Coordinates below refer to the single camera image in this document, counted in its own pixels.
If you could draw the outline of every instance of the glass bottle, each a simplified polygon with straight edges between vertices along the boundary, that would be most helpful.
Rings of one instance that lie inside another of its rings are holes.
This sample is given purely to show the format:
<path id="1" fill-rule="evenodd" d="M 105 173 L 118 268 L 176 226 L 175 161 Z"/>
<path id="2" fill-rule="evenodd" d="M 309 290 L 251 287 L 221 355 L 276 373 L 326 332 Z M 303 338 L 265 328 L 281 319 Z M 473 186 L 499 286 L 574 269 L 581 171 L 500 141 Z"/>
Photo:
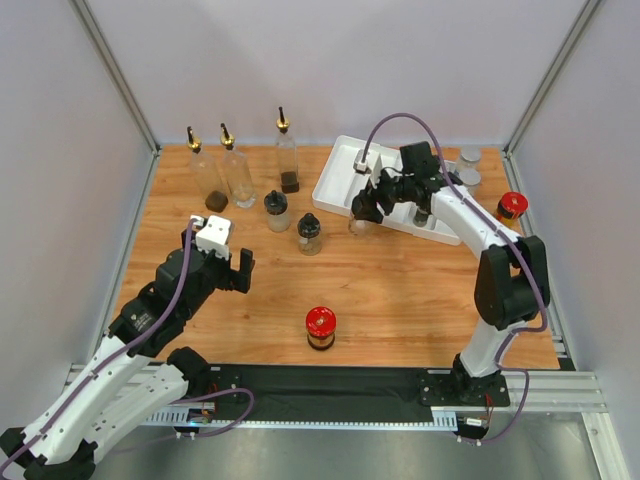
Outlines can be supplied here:
<path id="1" fill-rule="evenodd" d="M 228 205 L 229 200 L 216 162 L 210 154 L 202 150 L 202 141 L 193 134 L 191 127 L 187 127 L 187 138 L 187 146 L 192 152 L 189 168 L 193 172 L 204 204 L 212 212 L 220 213 Z"/>
<path id="2" fill-rule="evenodd" d="M 315 255 L 322 250 L 320 220 L 307 213 L 298 222 L 298 248 L 303 255 Z"/>
<path id="3" fill-rule="evenodd" d="M 267 211 L 267 225 L 273 232 L 284 232 L 291 225 L 291 217 L 287 211 L 288 202 L 284 193 L 272 190 L 264 197 L 264 208 Z"/>
<path id="4" fill-rule="evenodd" d="M 288 118 L 285 118 L 282 107 L 279 107 L 279 110 L 280 116 L 276 125 L 280 133 L 276 138 L 276 157 L 280 172 L 280 186 L 284 193 L 295 193 L 300 190 L 298 152 L 296 142 L 289 133 L 291 123 Z"/>
<path id="5" fill-rule="evenodd" d="M 221 123 L 220 127 L 220 143 L 227 149 L 222 165 L 231 200 L 240 208 L 249 208 L 256 202 L 256 191 L 253 188 L 247 156 L 234 147 L 235 137 L 229 133 L 225 124 Z"/>

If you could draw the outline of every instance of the red jar lid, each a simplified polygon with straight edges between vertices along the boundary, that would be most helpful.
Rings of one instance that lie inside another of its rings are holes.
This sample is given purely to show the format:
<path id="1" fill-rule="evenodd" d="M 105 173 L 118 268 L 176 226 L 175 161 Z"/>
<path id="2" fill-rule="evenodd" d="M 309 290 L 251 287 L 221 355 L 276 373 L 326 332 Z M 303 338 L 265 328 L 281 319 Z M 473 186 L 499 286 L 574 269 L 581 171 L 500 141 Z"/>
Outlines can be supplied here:
<path id="1" fill-rule="evenodd" d="M 500 199 L 500 206 L 514 215 L 522 215 L 529 208 L 527 197 L 518 192 L 507 192 Z"/>
<path id="2" fill-rule="evenodd" d="M 336 331 L 336 315 L 327 307 L 316 307 L 307 313 L 307 332 L 314 337 L 328 337 Z"/>

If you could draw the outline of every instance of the black cap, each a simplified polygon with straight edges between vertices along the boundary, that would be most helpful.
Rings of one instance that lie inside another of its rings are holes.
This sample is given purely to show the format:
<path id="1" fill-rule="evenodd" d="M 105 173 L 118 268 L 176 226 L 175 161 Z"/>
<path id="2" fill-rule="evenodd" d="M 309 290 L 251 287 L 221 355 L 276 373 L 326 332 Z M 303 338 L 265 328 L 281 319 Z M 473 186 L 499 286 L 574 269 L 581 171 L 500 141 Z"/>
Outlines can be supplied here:
<path id="1" fill-rule="evenodd" d="M 304 238 L 313 238 L 320 235 L 320 220 L 313 213 L 306 213 L 298 222 L 298 233 Z"/>
<path id="2" fill-rule="evenodd" d="M 287 211 L 287 196 L 282 192 L 271 190 L 271 193 L 264 197 L 264 206 L 269 215 L 280 215 Z"/>

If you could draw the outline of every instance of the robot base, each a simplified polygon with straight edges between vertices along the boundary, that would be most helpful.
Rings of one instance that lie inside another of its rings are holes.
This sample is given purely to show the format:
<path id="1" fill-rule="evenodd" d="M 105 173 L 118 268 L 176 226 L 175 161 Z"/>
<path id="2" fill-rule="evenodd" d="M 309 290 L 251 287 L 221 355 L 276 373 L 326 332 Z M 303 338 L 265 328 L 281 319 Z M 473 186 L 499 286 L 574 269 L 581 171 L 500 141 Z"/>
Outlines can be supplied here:
<path id="1" fill-rule="evenodd" d="M 498 371 L 485 377 L 470 377 L 456 355 L 449 372 L 420 374 L 420 403 L 430 407 L 471 406 L 485 407 L 486 395 L 496 407 L 508 407 L 511 403 L 507 382 Z"/>

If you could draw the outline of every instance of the bottle spout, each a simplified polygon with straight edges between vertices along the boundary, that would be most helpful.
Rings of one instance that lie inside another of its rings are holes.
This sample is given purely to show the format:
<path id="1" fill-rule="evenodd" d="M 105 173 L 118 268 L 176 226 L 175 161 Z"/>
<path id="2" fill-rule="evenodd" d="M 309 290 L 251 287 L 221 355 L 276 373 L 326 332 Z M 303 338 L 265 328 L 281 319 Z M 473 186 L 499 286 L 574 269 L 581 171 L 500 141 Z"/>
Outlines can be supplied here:
<path id="1" fill-rule="evenodd" d="M 289 130 L 289 127 L 291 126 L 291 122 L 289 122 L 289 119 L 284 116 L 284 111 L 282 110 L 282 107 L 278 107 L 278 111 L 280 112 L 280 115 L 278 116 L 278 120 L 276 121 L 278 130 L 280 130 L 280 132 L 282 133 L 287 133 L 287 131 Z"/>
<path id="2" fill-rule="evenodd" d="M 187 147 L 193 153 L 200 153 L 200 150 L 202 150 L 202 140 L 193 134 L 191 127 L 187 127 Z"/>
<path id="3" fill-rule="evenodd" d="M 236 141 L 235 137 L 229 133 L 227 126 L 224 123 L 220 124 L 222 129 L 222 135 L 220 136 L 220 144 L 227 148 L 227 150 L 233 149 L 233 144 Z"/>

